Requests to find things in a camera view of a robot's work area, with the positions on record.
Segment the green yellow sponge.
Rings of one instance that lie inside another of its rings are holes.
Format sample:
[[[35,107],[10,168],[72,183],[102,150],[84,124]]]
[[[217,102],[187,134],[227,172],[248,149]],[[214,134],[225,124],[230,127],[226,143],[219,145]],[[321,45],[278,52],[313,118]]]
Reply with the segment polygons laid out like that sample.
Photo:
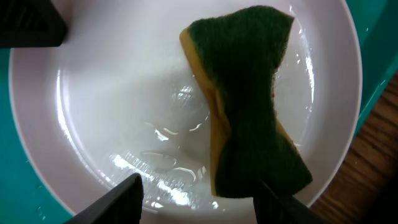
[[[180,43],[210,109],[212,194],[254,196],[264,184],[294,195],[313,177],[279,122],[274,77],[294,18],[270,6],[200,19]]]

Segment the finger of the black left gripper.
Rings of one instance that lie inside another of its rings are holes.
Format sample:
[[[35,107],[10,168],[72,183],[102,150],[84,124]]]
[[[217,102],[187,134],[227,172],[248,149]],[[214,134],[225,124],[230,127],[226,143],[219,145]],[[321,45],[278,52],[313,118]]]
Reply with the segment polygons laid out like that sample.
[[[50,0],[1,0],[1,47],[58,47],[68,27]]]

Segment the pink-white plate with sauce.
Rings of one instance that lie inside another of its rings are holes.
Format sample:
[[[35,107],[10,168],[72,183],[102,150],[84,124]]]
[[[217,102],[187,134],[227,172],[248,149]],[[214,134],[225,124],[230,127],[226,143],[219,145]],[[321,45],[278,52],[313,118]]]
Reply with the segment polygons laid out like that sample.
[[[254,223],[252,200],[213,197],[209,108],[180,45],[193,21],[261,0],[55,1],[66,41],[13,49],[9,91],[42,183],[76,214],[133,173],[142,223]],[[345,1],[269,1],[295,20],[275,81],[279,121],[312,173],[311,206],[340,167],[358,120],[362,65]]]

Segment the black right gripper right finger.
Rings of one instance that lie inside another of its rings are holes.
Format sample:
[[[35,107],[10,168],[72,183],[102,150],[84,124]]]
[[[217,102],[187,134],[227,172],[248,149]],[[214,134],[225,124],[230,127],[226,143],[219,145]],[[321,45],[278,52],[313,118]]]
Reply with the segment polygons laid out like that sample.
[[[258,224],[328,224],[292,195],[276,195],[259,181],[253,196]]]

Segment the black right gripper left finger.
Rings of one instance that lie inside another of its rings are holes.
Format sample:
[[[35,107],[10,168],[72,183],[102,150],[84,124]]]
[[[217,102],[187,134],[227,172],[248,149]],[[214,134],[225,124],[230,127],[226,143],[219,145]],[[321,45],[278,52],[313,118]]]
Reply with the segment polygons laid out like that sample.
[[[66,224],[139,224],[144,189],[139,174],[132,174]]]

